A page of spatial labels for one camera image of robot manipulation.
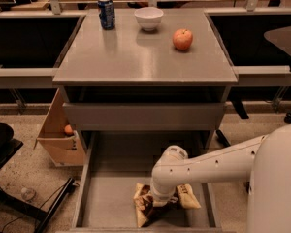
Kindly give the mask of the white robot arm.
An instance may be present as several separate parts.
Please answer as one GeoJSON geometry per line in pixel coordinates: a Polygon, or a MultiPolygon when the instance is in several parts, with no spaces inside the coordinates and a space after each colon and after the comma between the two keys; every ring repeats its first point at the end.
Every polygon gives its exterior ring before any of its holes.
{"type": "Polygon", "coordinates": [[[291,124],[190,158],[168,147],[152,169],[150,189],[166,202],[185,183],[249,182],[246,233],[291,233],[291,124]]]}

